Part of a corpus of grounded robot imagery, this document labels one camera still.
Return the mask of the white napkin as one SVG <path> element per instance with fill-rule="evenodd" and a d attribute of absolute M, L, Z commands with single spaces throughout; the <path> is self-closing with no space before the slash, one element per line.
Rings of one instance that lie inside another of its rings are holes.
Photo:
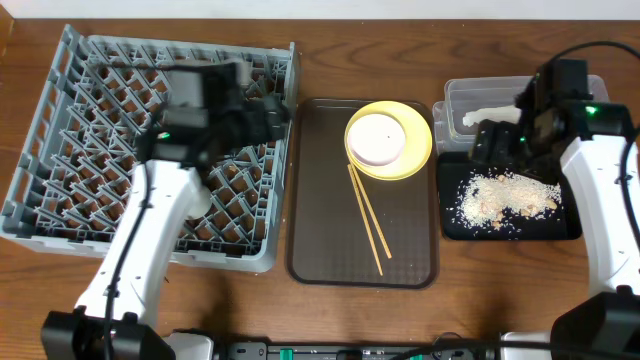
<path fill-rule="evenodd" d="M 520 116 L 521 110 L 514 105 L 481 108 L 476 111 L 467 112 L 462 118 L 462 123 L 466 127 L 472 127 L 484 120 L 517 124 Z"/>

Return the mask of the rice and scraps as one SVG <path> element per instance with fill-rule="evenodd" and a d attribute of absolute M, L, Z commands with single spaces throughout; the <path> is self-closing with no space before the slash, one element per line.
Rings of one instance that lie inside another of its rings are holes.
<path fill-rule="evenodd" d="M 451 223 L 489 232 L 515 230 L 516 220 L 545 220 L 561 209 L 559 184 L 543 184 L 510 171 L 472 172 L 454 192 L 453 204 L 445 206 L 446 214 L 454 216 Z"/>

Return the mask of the light blue bowl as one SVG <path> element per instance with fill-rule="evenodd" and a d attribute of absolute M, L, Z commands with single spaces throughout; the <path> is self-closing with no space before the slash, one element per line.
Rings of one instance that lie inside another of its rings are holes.
<path fill-rule="evenodd" d="M 186 217 L 195 220 L 206 215 L 212 206 L 211 191 L 202 184 L 197 184 L 191 191 Z"/>

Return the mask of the plain wooden chopstick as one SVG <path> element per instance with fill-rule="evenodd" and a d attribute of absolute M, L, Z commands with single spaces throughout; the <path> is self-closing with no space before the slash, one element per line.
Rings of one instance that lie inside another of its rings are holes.
<path fill-rule="evenodd" d="M 358 199 L 359 204 L 361 205 L 361 213 L 364 213 L 364 209 L 367 209 L 367 211 L 369 212 L 369 217 L 371 218 L 373 222 L 373 226 L 378 234 L 378 237 L 380 238 L 385 254 L 388 259 L 391 259 L 392 258 L 391 250 L 386 241 L 384 232 L 382 231 L 382 228 L 379 223 L 378 217 L 375 213 L 375 210 L 371 204 L 371 201 L 369 200 L 366 189 L 364 188 L 362 180 L 359 176 L 358 170 L 356 166 L 351 163 L 348 164 L 348 169 L 350 171 L 350 175 L 352 178 L 352 184 L 354 186 L 354 192 L 356 194 L 356 198 Z"/>

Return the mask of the patterned wooden chopstick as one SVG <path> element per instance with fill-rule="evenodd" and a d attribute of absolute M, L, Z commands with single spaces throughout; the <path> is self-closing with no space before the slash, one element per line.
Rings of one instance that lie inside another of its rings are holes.
<path fill-rule="evenodd" d="M 358 207 L 359 207 L 359 210 L 360 210 L 361 218 L 362 218 L 362 221 L 363 221 L 363 224 L 364 224 L 364 227 L 365 227 L 365 232 L 366 232 L 367 238 L 369 240 L 369 244 L 370 244 L 370 247 L 371 247 L 372 255 L 373 255 L 373 258 L 375 260 L 378 273 L 382 277 L 384 275 L 384 272 L 383 272 L 383 269 L 382 269 L 382 266 L 381 266 L 381 263 L 380 263 L 380 259 L 379 259 L 379 255 L 378 255 L 378 252 L 377 252 L 376 245 L 374 243 L 374 238 L 373 238 L 373 234 L 371 232 L 368 216 L 366 214 L 364 202 L 363 202 L 363 199 L 362 199 L 362 196 L 361 196 L 361 193 L 360 193 L 360 190 L 359 190 L 359 186 L 358 186 L 358 183 L 357 183 L 357 180 L 356 180 L 356 176 L 355 176 L 356 174 L 355 174 L 354 168 L 353 168 L 353 166 L 351 164 L 347 165 L 347 169 L 348 169 L 350 180 L 351 180 L 351 183 L 352 183 L 352 186 L 353 186 L 353 190 L 354 190 L 354 194 L 355 194 L 355 197 L 356 197 L 356 201 L 357 201 L 357 204 L 358 204 Z"/>

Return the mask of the white pinkish bowl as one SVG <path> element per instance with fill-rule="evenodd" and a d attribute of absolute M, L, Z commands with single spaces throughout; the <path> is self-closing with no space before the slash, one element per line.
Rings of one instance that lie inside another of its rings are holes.
<path fill-rule="evenodd" d="M 396 161 L 406 145 L 406 134 L 400 123 L 384 114 L 358 118 L 347 131 L 347 147 L 359 163 L 386 166 Z"/>

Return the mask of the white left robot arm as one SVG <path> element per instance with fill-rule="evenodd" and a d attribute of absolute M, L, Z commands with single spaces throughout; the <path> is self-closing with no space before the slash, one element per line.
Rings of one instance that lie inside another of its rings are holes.
<path fill-rule="evenodd" d="M 178 235 L 212 205 L 206 172 L 232 150 L 284 138 L 291 116 L 278 100 L 248 99 L 241 59 L 167 67 L 168 99 L 135 139 L 137 165 L 126 208 L 99 270 L 70 312 L 41 328 L 49 359 L 213 359 L 212 337 L 154 329 L 160 290 Z"/>

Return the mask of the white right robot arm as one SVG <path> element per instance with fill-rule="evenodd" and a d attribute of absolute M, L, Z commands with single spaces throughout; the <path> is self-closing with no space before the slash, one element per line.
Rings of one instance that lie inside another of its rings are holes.
<path fill-rule="evenodd" d="M 510 332 L 502 359 L 639 356 L 639 170 L 626 106 L 595 101 L 584 60 L 542 65 L 512 106 L 469 112 L 470 157 L 546 183 L 566 179 L 586 243 L 589 298 L 542 333 Z"/>

